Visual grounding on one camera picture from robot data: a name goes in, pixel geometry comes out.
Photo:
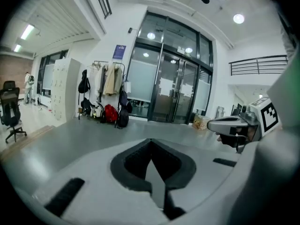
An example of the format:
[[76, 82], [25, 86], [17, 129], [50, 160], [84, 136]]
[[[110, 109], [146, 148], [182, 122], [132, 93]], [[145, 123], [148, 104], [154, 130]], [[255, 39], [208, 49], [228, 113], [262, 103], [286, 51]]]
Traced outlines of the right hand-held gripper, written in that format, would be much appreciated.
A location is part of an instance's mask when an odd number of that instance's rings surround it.
[[239, 116], [227, 116], [207, 122], [207, 129], [219, 135], [236, 135], [248, 127], [250, 141], [259, 141], [280, 125], [278, 113], [268, 96], [244, 105]]

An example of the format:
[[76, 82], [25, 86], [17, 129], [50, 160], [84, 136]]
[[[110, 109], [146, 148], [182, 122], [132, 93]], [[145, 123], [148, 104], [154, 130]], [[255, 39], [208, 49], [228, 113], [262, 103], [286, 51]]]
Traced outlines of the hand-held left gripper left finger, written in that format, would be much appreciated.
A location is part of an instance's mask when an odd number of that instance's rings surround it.
[[72, 178], [84, 180], [62, 219], [74, 225], [162, 225], [169, 219], [148, 192], [122, 186], [112, 175], [110, 164], [117, 154], [140, 140], [121, 143], [87, 153], [39, 186], [33, 197], [46, 205]]

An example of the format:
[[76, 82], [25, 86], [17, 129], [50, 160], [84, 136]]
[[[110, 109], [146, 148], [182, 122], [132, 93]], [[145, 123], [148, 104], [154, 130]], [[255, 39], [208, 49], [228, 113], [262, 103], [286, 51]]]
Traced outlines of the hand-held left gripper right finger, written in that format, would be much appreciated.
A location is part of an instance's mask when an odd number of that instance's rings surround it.
[[159, 139], [159, 142], [190, 156], [196, 163], [196, 172], [185, 188], [170, 192], [174, 205], [188, 212], [200, 205], [230, 174], [233, 167], [216, 163], [213, 160], [222, 158], [238, 161], [240, 154], [228, 151], [217, 151], [186, 146]]

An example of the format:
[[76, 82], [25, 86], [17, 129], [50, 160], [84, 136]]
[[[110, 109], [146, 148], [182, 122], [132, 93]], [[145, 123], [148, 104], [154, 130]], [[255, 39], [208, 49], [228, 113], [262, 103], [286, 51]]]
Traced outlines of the printed cardboard box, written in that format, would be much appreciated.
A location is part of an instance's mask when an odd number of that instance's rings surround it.
[[209, 117], [202, 116], [199, 114], [196, 114], [194, 117], [194, 121], [192, 123], [192, 127], [196, 130], [207, 130], [207, 123], [210, 121]]

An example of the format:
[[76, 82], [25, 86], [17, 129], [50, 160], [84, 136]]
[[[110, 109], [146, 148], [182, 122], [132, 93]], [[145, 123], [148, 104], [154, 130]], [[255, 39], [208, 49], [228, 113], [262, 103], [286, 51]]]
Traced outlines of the black framed glass door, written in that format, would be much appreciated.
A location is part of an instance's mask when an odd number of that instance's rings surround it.
[[209, 39], [168, 16], [146, 13], [127, 69], [132, 116], [191, 123], [207, 111], [212, 75]]

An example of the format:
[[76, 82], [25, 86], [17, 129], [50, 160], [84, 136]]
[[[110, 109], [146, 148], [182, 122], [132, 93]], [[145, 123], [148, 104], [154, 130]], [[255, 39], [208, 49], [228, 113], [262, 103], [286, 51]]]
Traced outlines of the black metal railing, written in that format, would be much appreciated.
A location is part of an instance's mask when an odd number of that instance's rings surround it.
[[229, 62], [230, 75], [281, 74], [288, 64], [286, 55], [272, 55]]

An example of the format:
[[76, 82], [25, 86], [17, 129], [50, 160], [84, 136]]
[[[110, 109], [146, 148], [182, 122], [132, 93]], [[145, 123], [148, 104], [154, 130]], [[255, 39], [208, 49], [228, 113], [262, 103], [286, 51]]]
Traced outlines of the black backpack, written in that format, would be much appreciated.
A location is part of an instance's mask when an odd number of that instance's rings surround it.
[[81, 108], [82, 108], [81, 115], [84, 116], [93, 115], [94, 105], [87, 98], [84, 98], [83, 101], [81, 102]]
[[128, 101], [127, 93], [124, 90], [120, 92], [119, 108], [117, 126], [119, 129], [123, 129], [128, 125], [129, 114], [132, 112], [132, 105]]

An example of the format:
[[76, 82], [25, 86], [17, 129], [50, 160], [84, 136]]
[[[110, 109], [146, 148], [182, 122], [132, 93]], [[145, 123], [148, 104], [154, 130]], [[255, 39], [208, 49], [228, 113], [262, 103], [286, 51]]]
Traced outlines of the red backpack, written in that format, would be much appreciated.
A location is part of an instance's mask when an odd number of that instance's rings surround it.
[[118, 114], [117, 114], [116, 109], [110, 104], [107, 104], [104, 107], [104, 109], [105, 109], [105, 120], [106, 120], [106, 122], [115, 123], [117, 121], [117, 118], [118, 118]]

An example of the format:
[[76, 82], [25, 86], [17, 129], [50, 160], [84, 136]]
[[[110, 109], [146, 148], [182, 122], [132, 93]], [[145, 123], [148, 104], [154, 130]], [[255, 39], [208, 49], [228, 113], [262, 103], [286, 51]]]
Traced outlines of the white backpack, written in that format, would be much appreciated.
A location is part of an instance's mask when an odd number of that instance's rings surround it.
[[90, 113], [91, 117], [102, 119], [104, 118], [104, 114], [105, 114], [104, 107], [100, 103], [95, 102], [91, 104], [91, 113]]

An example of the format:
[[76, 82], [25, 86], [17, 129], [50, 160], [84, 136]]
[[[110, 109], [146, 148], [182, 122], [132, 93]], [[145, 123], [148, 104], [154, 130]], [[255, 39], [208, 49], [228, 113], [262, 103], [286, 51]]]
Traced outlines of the black hanging bag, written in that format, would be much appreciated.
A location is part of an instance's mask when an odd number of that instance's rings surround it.
[[90, 90], [90, 82], [87, 77], [87, 70], [83, 70], [82, 72], [82, 79], [78, 85], [78, 92], [84, 94]]

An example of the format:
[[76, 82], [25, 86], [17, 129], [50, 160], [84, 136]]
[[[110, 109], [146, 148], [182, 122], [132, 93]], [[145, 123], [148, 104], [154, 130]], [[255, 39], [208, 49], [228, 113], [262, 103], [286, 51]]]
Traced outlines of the white locker cabinet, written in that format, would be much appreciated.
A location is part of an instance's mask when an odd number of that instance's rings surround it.
[[75, 113], [77, 79], [81, 63], [72, 58], [55, 61], [51, 86], [51, 109], [56, 120], [67, 122]]

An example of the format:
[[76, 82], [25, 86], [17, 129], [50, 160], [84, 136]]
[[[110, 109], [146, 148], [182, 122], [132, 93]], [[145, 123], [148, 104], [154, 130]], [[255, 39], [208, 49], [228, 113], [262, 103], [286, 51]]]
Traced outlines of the white coat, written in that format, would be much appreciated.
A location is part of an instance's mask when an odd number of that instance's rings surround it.
[[95, 76], [95, 95], [98, 103], [101, 103], [102, 100], [102, 94], [103, 94], [104, 83], [105, 83], [105, 73], [107, 70], [108, 70], [108, 64], [104, 64], [97, 71]]

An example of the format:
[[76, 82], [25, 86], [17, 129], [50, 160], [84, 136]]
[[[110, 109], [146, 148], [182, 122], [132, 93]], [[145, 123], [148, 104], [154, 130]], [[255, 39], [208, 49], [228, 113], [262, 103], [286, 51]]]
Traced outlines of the beige coat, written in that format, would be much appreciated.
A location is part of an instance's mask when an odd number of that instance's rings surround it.
[[120, 92], [122, 81], [122, 68], [117, 64], [110, 65], [107, 71], [103, 94], [108, 96], [118, 94]]

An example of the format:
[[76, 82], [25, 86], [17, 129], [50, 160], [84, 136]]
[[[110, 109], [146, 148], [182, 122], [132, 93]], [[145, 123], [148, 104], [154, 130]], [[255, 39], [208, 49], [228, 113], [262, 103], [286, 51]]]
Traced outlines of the black metal coat rack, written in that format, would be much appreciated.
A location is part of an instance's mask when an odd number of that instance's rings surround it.
[[[95, 79], [95, 76], [96, 76], [96, 73], [97, 71], [101, 68], [101, 66], [103, 66], [104, 64], [108, 64], [108, 68], [110, 65], [112, 64], [117, 64], [119, 65], [121, 68], [122, 68], [122, 71], [123, 71], [123, 81], [122, 81], [122, 85], [121, 85], [121, 88], [120, 88], [120, 92], [122, 90], [124, 90], [124, 85], [125, 85], [125, 65], [123, 63], [120, 63], [120, 62], [108, 62], [108, 61], [101, 61], [101, 60], [96, 60], [92, 63], [91, 67], [94, 68], [96, 71], [94, 73], [94, 79]], [[118, 94], [115, 94], [115, 95], [111, 95], [111, 96], [108, 96], [108, 95], [104, 95], [102, 94], [102, 100], [101, 100], [101, 105], [103, 107], [105, 107], [107, 104], [110, 104], [112, 105], [116, 111], [117, 111], [117, 114], [119, 112], [119, 96], [120, 96], [120, 92]], [[105, 120], [105, 115], [104, 115], [104, 118], [102, 119], [99, 119], [100, 122], [102, 123], [107, 123], [106, 120]]]

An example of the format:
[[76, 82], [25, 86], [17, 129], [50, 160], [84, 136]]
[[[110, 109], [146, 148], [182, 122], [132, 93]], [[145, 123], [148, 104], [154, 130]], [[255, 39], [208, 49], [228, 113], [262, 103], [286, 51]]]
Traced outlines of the black office chair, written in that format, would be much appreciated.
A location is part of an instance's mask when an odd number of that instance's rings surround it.
[[19, 94], [20, 88], [16, 87], [15, 81], [5, 81], [3, 88], [0, 90], [0, 122], [2, 125], [7, 126], [7, 130], [10, 129], [10, 133], [5, 139], [6, 144], [12, 136], [16, 142], [17, 134], [27, 136], [27, 132], [22, 127], [17, 127], [21, 122], [21, 112], [18, 104]]

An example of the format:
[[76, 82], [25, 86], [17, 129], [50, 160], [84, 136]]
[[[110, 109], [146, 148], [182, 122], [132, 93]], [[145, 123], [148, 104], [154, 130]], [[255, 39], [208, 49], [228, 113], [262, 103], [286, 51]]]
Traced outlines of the black framed window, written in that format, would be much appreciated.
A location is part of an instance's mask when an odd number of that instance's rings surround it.
[[66, 58], [68, 50], [62, 50], [42, 57], [37, 79], [37, 94], [50, 97], [53, 81], [53, 69], [56, 60]]

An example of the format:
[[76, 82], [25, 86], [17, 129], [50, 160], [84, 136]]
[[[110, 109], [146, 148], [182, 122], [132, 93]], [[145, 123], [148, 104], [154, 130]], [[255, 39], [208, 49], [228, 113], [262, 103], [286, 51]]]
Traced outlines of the blue wall poster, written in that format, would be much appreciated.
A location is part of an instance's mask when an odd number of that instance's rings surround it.
[[112, 58], [114, 60], [123, 60], [125, 50], [125, 45], [116, 45]]

